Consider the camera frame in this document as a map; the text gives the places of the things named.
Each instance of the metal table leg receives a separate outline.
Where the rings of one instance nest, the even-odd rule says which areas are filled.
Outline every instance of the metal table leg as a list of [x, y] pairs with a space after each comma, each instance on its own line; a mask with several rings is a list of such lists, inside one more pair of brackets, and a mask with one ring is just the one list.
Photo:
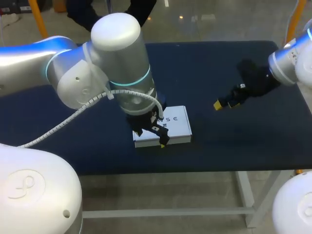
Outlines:
[[108, 14], [111, 14], [113, 12], [111, 0], [106, 0], [106, 4], [107, 4], [107, 9], [108, 9]]
[[288, 179], [290, 179], [292, 174], [293, 170], [271, 172], [259, 197], [254, 202], [254, 214], [246, 216], [246, 224], [248, 228], [256, 228], [260, 224], [263, 217], [270, 209], [278, 190]]

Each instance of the cable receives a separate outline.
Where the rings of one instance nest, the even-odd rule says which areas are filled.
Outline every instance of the cable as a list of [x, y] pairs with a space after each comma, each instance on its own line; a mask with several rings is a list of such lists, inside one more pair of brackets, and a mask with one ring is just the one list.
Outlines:
[[3, 40], [3, 33], [2, 33], [2, 16], [1, 15], [0, 15], [0, 37], [1, 37], [2, 45], [5, 47], [4, 40]]
[[[154, 98], [154, 97], [152, 97], [150, 95], [147, 95], [147, 94], [144, 94], [144, 93], [140, 93], [140, 92], [136, 92], [136, 91], [131, 91], [131, 90], [123, 90], [123, 89], [121, 89], [121, 90], [111, 90], [111, 94], [133, 95], [133, 96], [138, 96], [138, 97], [141, 97], [141, 98], [145, 98], [147, 100], [151, 100], [158, 107], [159, 118], [164, 118], [161, 104], [159, 103], [159, 101], [156, 98]], [[96, 97], [94, 97], [90, 101], [88, 101], [86, 104], [84, 104], [82, 107], [80, 107], [75, 113], [73, 113], [71, 116], [69, 116], [62, 123], [60, 123], [59, 125], [57, 125], [53, 129], [51, 129], [50, 131], [46, 132], [42, 136], [38, 137], [37, 139], [35, 139], [35, 140], [33, 140], [33, 141], [31, 141], [31, 142], [29, 142], [27, 144], [18, 146], [18, 148], [29, 148], [29, 147], [32, 147], [32, 146], [36, 145], [37, 143], [43, 141], [44, 139], [48, 138], [53, 133], [55, 133], [58, 130], [60, 130], [61, 128], [63, 128], [69, 122], [71, 122], [74, 118], [76, 118], [78, 115], [80, 115], [82, 112], [84, 112], [87, 108], [93, 106], [93, 104], [95, 104], [95, 102], [98, 102], [101, 98], [104, 98], [106, 96], [107, 96], [106, 93], [102, 93], [102, 94], [97, 95]]]

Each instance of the table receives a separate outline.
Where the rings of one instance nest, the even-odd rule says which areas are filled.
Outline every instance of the table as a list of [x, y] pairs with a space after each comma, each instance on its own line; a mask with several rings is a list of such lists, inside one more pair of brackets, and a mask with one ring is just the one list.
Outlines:
[[[312, 116], [298, 87], [280, 87], [244, 105], [216, 112], [213, 103], [241, 79], [244, 58], [267, 64], [270, 41], [148, 44], [157, 90], [169, 106], [185, 105], [192, 143], [135, 149], [125, 114], [104, 100], [35, 148], [67, 160], [79, 175], [240, 171], [243, 208], [85, 212], [85, 218], [155, 215], [248, 214], [255, 227], [293, 169], [312, 167]], [[20, 145], [51, 129], [73, 111], [51, 87], [0, 99], [0, 142]], [[249, 170], [275, 170], [254, 203]]]

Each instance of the person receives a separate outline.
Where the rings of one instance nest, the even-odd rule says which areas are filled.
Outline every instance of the person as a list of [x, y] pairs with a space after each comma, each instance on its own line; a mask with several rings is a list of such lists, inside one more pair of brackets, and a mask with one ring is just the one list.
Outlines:
[[[157, 0], [131, 0], [125, 11], [135, 17], [142, 27], [150, 15]], [[67, 16], [91, 32], [93, 25], [101, 18], [92, 7], [93, 0], [67, 0]]]

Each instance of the shiny floor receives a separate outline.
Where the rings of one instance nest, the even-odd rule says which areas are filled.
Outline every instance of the shiny floor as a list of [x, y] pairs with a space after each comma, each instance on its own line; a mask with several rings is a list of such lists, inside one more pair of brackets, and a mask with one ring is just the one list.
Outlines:
[[[124, 11], [129, 0], [112, 0], [113, 11]], [[285, 29], [295, 0], [157, 0], [150, 20], [143, 27], [147, 42], [205, 40], [273, 40], [282, 45]], [[94, 2], [96, 11], [107, 14], [104, 0]], [[49, 35], [63, 35], [77, 43], [90, 39], [90, 34], [52, 10], [42, 13]], [[298, 32], [312, 18], [308, 2]], [[6, 45], [19, 45], [40, 40], [31, 14], [22, 15], [17, 23], [3, 31]], [[301, 87], [312, 108], [312, 91]], [[250, 172], [255, 196], [269, 172]], [[115, 210], [172, 207], [241, 205], [234, 174], [179, 173], [148, 175], [84, 176], [84, 210]], [[274, 234], [268, 213], [257, 229], [248, 230], [244, 218], [234, 216], [149, 217], [89, 219], [84, 234]]]

